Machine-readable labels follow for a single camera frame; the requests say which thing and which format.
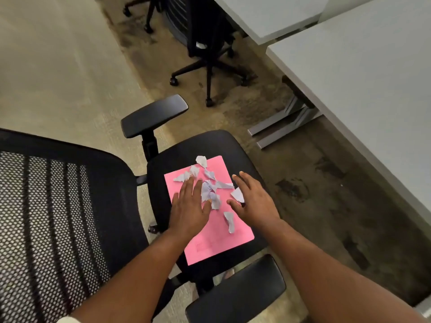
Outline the pink paper sheet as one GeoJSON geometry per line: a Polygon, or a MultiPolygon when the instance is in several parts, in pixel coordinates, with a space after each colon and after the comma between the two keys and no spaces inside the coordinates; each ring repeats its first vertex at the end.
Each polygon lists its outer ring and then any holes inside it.
{"type": "MultiPolygon", "coordinates": [[[[171,173],[176,177],[189,167],[171,173]]],[[[217,179],[225,183],[233,183],[222,156],[219,155],[208,159],[208,169],[211,171],[213,169],[220,170],[220,172],[216,173],[217,179]]],[[[206,177],[203,175],[203,168],[200,170],[199,179],[202,181],[206,180],[206,177]]],[[[172,191],[168,191],[168,193],[170,200],[172,200],[175,193],[172,191]]],[[[221,190],[220,194],[222,200],[221,208],[219,210],[212,209],[205,227],[185,248],[185,257],[188,265],[196,264],[209,257],[241,246],[255,238],[252,229],[227,204],[228,199],[233,199],[231,190],[221,190]]]]}

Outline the black office chair with castors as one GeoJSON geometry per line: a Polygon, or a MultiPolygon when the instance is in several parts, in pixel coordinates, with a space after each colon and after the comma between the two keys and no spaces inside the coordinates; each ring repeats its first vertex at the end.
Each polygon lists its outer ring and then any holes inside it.
{"type": "Polygon", "coordinates": [[[248,72],[220,60],[223,55],[235,56],[232,48],[234,28],[225,11],[214,0],[165,0],[165,13],[178,33],[185,37],[185,45],[190,58],[198,60],[171,74],[170,85],[178,86],[177,77],[205,68],[207,73],[206,106],[212,107],[211,98],[213,69],[217,68],[241,78],[241,86],[246,86],[248,72]]]}

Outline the black castor chair base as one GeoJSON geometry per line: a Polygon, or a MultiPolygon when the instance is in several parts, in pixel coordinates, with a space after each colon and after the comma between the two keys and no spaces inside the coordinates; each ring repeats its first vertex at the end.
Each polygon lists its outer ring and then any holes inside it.
{"type": "Polygon", "coordinates": [[[129,1],[127,3],[124,4],[124,7],[122,9],[123,14],[126,17],[131,17],[132,13],[130,11],[130,8],[133,6],[136,6],[138,4],[144,4],[144,3],[149,3],[149,8],[148,8],[148,12],[147,12],[147,18],[145,21],[145,24],[143,26],[143,30],[148,33],[148,34],[152,34],[154,32],[154,30],[152,29],[151,25],[150,25],[150,21],[152,19],[152,16],[154,14],[154,10],[157,10],[159,13],[162,10],[162,1],[161,0],[132,0],[129,1]]]}

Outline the grey metal desk leg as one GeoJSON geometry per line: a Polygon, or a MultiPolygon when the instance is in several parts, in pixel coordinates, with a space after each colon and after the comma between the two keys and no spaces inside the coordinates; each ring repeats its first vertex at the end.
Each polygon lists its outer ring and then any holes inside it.
{"type": "Polygon", "coordinates": [[[277,130],[257,141],[257,146],[261,150],[322,116],[320,110],[287,75],[283,75],[281,81],[292,91],[292,96],[285,107],[247,130],[250,136],[256,136],[269,128],[278,126],[277,130]]]}

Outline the person's left forearm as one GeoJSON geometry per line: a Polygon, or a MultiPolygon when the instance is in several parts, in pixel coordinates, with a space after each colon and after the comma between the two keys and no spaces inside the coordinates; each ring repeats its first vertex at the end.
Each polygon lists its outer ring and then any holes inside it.
{"type": "Polygon", "coordinates": [[[150,323],[169,274],[198,230],[168,228],[71,317],[79,323],[150,323]]]}

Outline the person's right hand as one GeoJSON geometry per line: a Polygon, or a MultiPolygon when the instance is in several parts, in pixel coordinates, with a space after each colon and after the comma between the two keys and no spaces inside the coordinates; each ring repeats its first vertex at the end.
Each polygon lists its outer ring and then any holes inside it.
{"type": "MultiPolygon", "coordinates": [[[[239,174],[233,174],[232,179],[239,187],[239,182],[241,181],[239,174]]],[[[245,213],[237,215],[247,225],[257,229],[264,229],[281,222],[275,203],[263,188],[261,182],[259,182],[257,192],[242,192],[242,194],[244,196],[245,213]]]]}

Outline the person's left hand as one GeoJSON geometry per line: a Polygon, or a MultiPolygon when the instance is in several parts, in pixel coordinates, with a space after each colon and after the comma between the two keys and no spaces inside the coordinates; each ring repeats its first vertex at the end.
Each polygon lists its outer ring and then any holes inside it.
{"type": "Polygon", "coordinates": [[[201,179],[195,179],[192,200],[185,200],[185,182],[183,182],[179,193],[180,204],[178,208],[172,208],[169,218],[169,234],[175,239],[190,242],[207,224],[209,217],[202,214],[202,190],[201,179]]]}

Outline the person's right forearm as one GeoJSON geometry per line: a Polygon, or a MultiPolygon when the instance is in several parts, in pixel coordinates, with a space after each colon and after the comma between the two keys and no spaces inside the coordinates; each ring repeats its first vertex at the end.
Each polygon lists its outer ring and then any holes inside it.
{"type": "Polygon", "coordinates": [[[253,225],[291,275],[315,323],[427,323],[400,298],[341,264],[277,217],[253,225]]]}

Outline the grey desk with thin edge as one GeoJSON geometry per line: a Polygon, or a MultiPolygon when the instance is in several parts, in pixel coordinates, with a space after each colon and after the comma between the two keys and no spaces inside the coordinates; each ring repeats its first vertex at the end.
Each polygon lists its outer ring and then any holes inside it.
{"type": "Polygon", "coordinates": [[[329,0],[214,0],[258,45],[317,22],[329,0]]]}

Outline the pile of torn paper scraps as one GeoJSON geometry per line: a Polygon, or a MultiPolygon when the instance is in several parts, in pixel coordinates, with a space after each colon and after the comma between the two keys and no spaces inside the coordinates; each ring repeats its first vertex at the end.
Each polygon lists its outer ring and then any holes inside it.
{"type": "Polygon", "coordinates": [[[180,184],[189,179],[190,177],[194,177],[195,179],[199,179],[200,170],[203,168],[203,175],[206,177],[206,180],[202,183],[201,190],[201,200],[202,202],[206,202],[207,200],[212,201],[212,209],[219,210],[222,205],[221,200],[221,190],[231,190],[231,196],[234,200],[239,202],[240,204],[244,203],[244,196],[240,191],[240,188],[237,187],[234,189],[233,183],[225,183],[216,177],[216,173],[220,172],[220,170],[213,169],[213,171],[208,169],[208,160],[205,156],[199,155],[196,157],[196,164],[191,165],[189,168],[184,169],[178,176],[174,177],[173,173],[165,174],[165,182],[168,187],[168,191],[172,191],[174,193],[179,192],[180,184]]]}

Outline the large grey desk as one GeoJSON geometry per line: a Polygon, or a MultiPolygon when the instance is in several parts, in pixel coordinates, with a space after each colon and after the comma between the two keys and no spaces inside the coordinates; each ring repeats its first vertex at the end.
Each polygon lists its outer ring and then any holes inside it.
{"type": "Polygon", "coordinates": [[[431,0],[372,0],[267,55],[431,225],[431,0]]]}

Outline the black mesh-back office chair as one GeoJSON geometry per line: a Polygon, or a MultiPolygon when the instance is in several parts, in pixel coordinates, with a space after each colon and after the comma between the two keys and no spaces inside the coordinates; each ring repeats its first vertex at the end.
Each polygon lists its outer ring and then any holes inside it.
{"type": "MultiPolygon", "coordinates": [[[[154,131],[140,136],[147,173],[136,176],[111,153],[0,128],[0,323],[79,323],[71,314],[149,246],[139,186],[148,187],[156,220],[148,232],[157,234],[168,229],[172,207],[164,175],[198,155],[220,155],[230,176],[245,169],[263,183],[226,130],[162,152],[154,131]]],[[[185,283],[195,284],[198,299],[215,287],[215,276],[264,249],[251,229],[252,241],[193,265],[184,250],[181,273],[167,279],[150,323],[185,283]]]]}

